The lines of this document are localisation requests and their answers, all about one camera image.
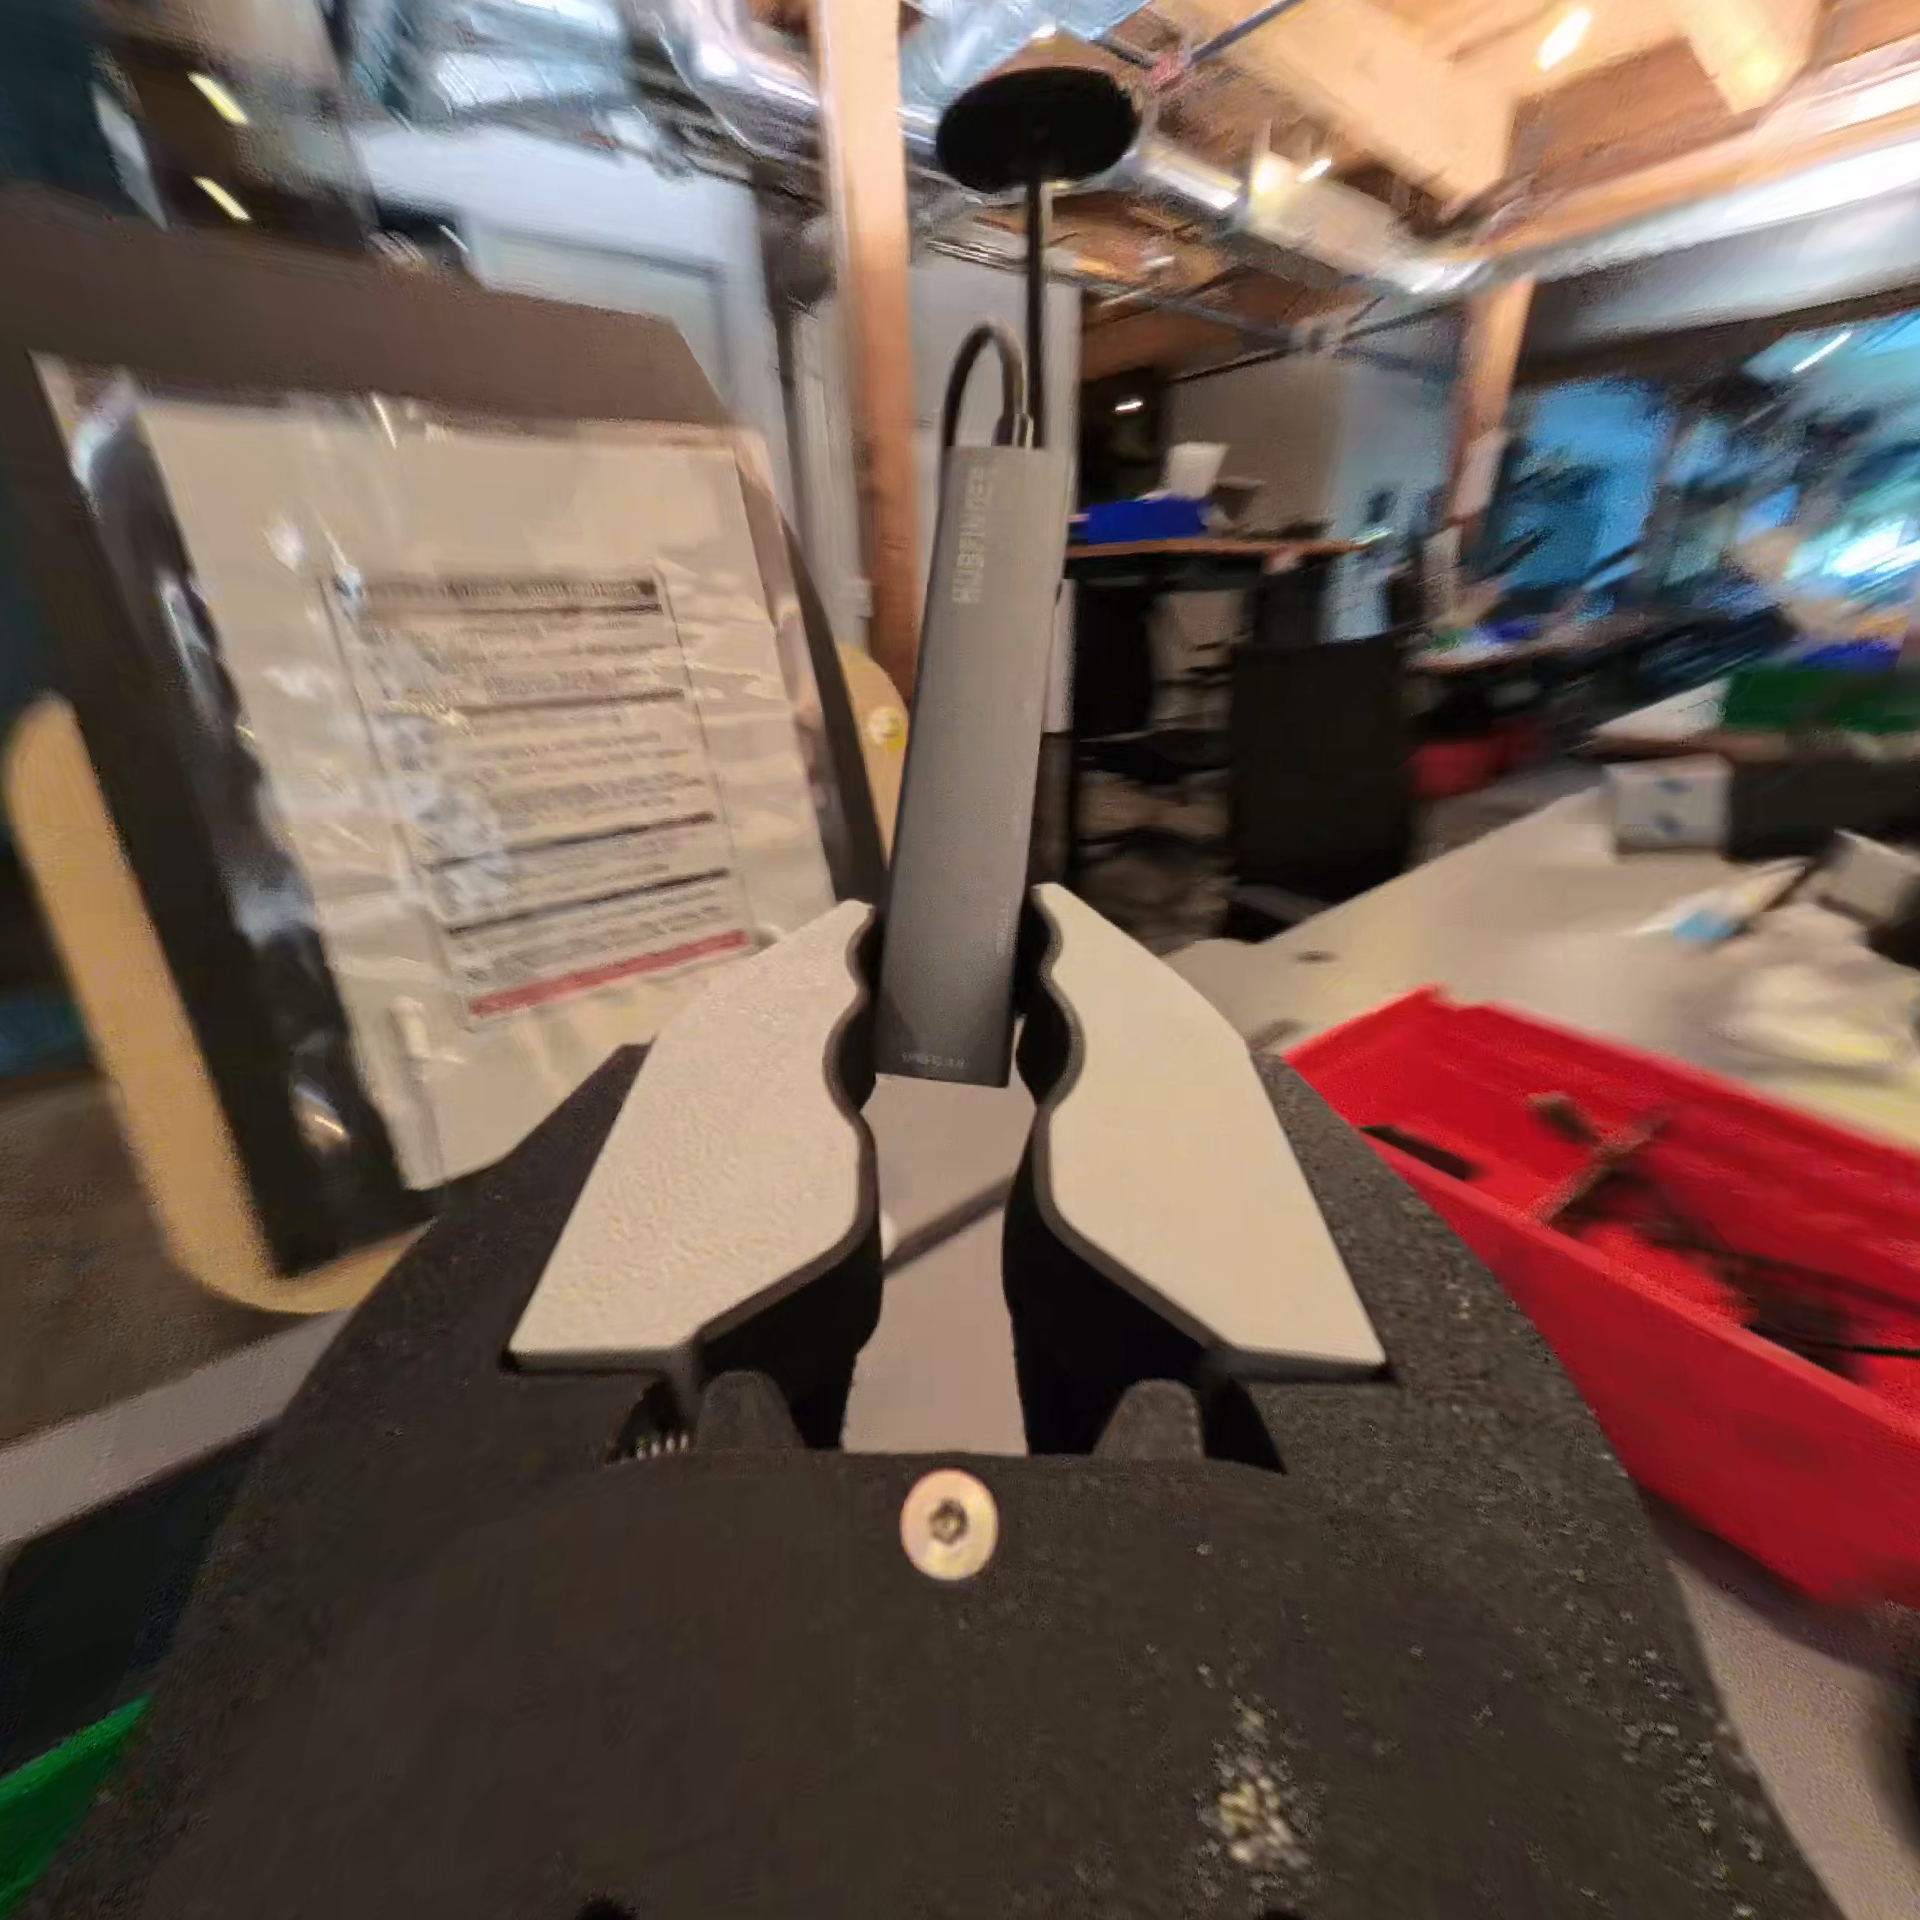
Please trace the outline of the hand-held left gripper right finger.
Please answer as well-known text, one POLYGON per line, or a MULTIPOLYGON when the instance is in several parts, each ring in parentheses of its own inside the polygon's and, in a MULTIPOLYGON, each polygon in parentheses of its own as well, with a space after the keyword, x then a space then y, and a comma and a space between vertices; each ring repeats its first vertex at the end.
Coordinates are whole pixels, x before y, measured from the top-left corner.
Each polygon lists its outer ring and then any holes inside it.
POLYGON ((1238 1030, 1062 884, 1027 909, 1016 1066, 1046 1237, 1237 1375, 1382 1375, 1380 1335, 1238 1030))

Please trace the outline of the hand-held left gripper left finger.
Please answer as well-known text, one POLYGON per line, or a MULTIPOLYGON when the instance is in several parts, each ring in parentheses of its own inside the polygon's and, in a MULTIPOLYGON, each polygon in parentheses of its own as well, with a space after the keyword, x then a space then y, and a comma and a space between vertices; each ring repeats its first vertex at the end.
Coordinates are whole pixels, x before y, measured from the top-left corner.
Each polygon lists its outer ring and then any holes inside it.
POLYGON ((646 1050, 508 1338, 523 1373, 642 1375, 694 1414, 753 1373, 844 1414, 885 1301, 868 948, 842 902, 646 1050))

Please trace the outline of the grey usb hub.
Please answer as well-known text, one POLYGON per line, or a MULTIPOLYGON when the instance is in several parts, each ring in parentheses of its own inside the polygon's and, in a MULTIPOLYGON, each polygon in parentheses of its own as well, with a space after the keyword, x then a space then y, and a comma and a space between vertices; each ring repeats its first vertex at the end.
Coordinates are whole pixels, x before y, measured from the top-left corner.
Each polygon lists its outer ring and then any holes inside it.
POLYGON ((1000 1088, 1067 557, 1060 450, 949 450, 883 905, 880 1075, 1000 1088))

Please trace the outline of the red plastic bin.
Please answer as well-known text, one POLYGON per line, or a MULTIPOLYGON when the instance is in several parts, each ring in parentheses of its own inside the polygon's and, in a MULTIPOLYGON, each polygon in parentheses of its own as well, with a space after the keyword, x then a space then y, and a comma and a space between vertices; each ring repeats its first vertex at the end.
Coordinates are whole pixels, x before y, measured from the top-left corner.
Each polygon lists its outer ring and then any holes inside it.
POLYGON ((1287 1058, 1542 1332, 1644 1491, 1821 1602, 1917 1607, 1917 1152, 1436 989, 1287 1058))

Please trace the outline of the black upright panel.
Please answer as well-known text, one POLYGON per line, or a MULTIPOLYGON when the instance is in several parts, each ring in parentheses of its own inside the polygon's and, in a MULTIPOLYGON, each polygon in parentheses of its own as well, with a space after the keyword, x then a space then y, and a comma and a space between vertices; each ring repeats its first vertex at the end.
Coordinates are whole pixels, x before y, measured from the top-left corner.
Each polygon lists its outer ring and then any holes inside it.
POLYGON ((1399 878, 1418 826, 1412 750, 1402 634, 1244 642, 1223 936, 1256 945, 1399 878))

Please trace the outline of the acrylic instruction sign holder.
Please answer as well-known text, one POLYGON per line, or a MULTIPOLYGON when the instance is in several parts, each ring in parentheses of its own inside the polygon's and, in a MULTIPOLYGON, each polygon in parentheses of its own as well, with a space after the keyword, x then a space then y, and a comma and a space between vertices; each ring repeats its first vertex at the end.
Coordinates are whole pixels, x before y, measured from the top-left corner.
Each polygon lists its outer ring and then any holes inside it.
POLYGON ((879 877, 765 446, 670 320, 4 190, 4 529, 186 1049, 170 1258, 373 1288, 879 877))

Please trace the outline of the wooden desk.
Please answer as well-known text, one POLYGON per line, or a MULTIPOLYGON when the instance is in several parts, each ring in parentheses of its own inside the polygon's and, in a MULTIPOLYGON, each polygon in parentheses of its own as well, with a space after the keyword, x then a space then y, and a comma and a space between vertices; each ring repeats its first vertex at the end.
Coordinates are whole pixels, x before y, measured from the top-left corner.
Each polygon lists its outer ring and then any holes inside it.
POLYGON ((1080 893, 1116 859, 1166 852, 1216 857, 1232 840, 1192 834, 1160 820, 1097 831, 1092 779, 1147 796, 1182 798, 1192 782, 1234 779, 1240 709, 1238 640, 1203 683, 1227 691, 1219 721, 1168 721, 1150 619, 1166 600, 1237 595, 1250 617, 1246 644, 1314 642, 1336 564, 1367 551, 1362 541, 1196 535, 1157 541, 1069 542, 1072 612, 1067 640, 1067 733, 1060 752, 1060 882, 1080 893))

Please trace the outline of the rounded wooden board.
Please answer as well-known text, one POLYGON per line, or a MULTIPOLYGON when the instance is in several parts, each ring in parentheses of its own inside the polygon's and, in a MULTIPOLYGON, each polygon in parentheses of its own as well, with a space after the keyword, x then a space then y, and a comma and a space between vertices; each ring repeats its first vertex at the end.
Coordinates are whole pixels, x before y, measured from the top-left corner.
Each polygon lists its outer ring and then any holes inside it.
MULTIPOLYGON (((629 697, 453 721, 448 759, 505 756, 482 812, 529 802, 568 832, 499 832, 482 852, 420 862, 392 832, 395 872, 320 911, 323 985, 348 1025, 348 1084, 376 1109, 403 1203, 516 1152, 620 1046, 678 1063, 697 1022, 734 1003, 726 972, 765 972, 748 857, 707 771, 693 697, 629 697)), ((396 1271, 427 1274, 422 1230, 284 1274, 267 1178, 238 1149, 74 713, 37 706, 13 756, 51 752, 14 819, 68 963, 84 1025, 121 1099, 135 1162, 177 1264, 207 1290, 276 1314, 362 1309, 396 1271)))

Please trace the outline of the green plastic bin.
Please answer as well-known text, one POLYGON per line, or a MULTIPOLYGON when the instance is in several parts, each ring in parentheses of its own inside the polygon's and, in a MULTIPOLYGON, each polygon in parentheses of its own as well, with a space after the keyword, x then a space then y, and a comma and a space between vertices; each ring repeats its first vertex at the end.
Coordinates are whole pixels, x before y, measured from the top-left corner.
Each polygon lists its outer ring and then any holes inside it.
POLYGON ((1893 664, 1746 667, 1724 686, 1719 729, 1737 736, 1917 739, 1919 673, 1893 664))
POLYGON ((126 1757, 150 1698, 138 1695, 3 1778, 3 1906, 37 1885, 126 1757))

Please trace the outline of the black pole stand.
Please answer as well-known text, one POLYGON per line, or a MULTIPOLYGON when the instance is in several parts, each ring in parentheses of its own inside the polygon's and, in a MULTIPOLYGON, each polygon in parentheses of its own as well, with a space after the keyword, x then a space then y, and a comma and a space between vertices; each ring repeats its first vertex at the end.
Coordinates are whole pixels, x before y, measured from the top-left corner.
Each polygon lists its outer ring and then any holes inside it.
POLYGON ((987 199, 1021 196, 1025 412, 1033 445, 1049 438, 1045 257, 1053 189, 1110 174, 1139 136, 1139 96, 1103 68, 1069 62, 999 70, 965 90, 938 120, 935 157, 949 180, 987 199))

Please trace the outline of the wooden post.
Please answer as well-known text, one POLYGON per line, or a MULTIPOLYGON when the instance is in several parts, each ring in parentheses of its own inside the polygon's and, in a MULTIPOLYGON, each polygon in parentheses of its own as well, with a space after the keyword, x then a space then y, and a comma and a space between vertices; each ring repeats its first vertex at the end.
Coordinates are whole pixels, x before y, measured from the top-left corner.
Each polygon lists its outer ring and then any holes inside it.
POLYGON ((923 589, 900 7, 816 2, 810 21, 848 432, 872 602, 870 654, 909 697, 919 673, 923 589))

